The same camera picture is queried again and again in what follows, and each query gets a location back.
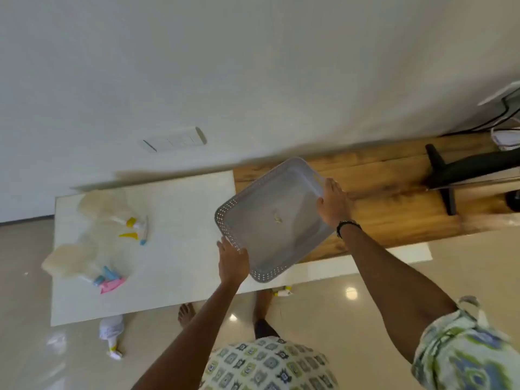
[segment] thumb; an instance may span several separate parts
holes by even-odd
[[[323,206],[323,197],[320,197],[316,200],[316,209],[320,212],[321,207]]]

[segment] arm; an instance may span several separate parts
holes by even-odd
[[[133,390],[198,389],[218,330],[231,300],[249,274],[246,250],[237,251],[222,238],[217,242],[220,286],[163,354],[132,387]]]
[[[346,193],[336,181],[326,181],[318,213],[333,229],[350,220]],[[341,237],[375,301],[394,346],[409,362],[423,331],[457,305],[434,282],[400,261],[355,225],[344,225]]]

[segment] person's left hand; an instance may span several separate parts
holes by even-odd
[[[220,261],[218,275],[222,283],[240,286],[249,274],[249,254],[247,249],[235,249],[225,236],[217,242]]]

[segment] forearm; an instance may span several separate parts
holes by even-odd
[[[355,225],[341,236],[379,308],[390,338],[408,360],[424,329],[457,305],[434,282],[400,261]]]
[[[202,309],[133,386],[134,390],[198,389],[218,330],[239,285],[222,283]]]

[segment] black pants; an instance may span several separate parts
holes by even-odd
[[[260,319],[255,323],[255,338],[258,340],[266,336],[280,337],[280,335],[278,335],[275,329],[272,328],[268,322],[266,322],[264,319]]]

